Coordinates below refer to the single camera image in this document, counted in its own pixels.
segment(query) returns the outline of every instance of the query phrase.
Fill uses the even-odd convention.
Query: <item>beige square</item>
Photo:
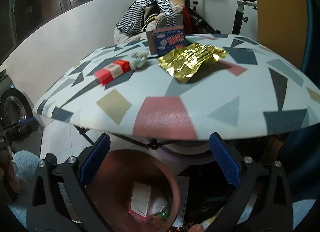
[[[97,101],[97,105],[119,125],[132,104],[115,89]]]
[[[317,92],[307,88],[308,92],[309,92],[309,95],[310,95],[310,98],[313,100],[313,101],[316,101],[318,103],[320,103],[320,94],[318,94]]]

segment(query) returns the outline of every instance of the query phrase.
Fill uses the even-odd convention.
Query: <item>metal screw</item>
[[[40,168],[44,167],[44,166],[45,166],[45,161],[39,162],[38,166],[39,166]]]
[[[76,162],[76,157],[71,156],[68,158],[68,163],[75,163]]]
[[[277,167],[281,167],[281,166],[282,166],[282,163],[279,162],[279,161],[275,161],[275,165],[276,165]]]
[[[246,163],[252,163],[252,162],[253,162],[253,159],[252,159],[250,156],[246,156],[246,157],[244,158],[244,161],[245,161]]]

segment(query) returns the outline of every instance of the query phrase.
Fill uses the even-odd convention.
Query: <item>gold foil wrapper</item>
[[[180,83],[187,83],[203,62],[217,62],[228,54],[223,48],[193,43],[159,57],[158,64]]]

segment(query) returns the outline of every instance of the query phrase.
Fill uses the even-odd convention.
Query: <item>exercise bike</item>
[[[185,7],[187,8],[190,21],[192,25],[192,33],[212,33],[212,34],[220,34],[219,30],[215,30],[197,11],[196,6],[198,5],[198,1],[193,1],[193,7],[190,6],[190,0],[184,0]],[[240,34],[242,21],[245,23],[248,22],[248,17],[244,16],[244,6],[251,6],[253,9],[257,9],[257,4],[252,3],[256,0],[239,0],[237,1],[238,9],[236,11],[235,20],[233,24],[232,34]]]

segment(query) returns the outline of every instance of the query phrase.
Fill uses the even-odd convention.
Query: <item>washing machine door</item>
[[[0,124],[4,127],[33,117],[26,97],[17,89],[9,88],[0,100]]]

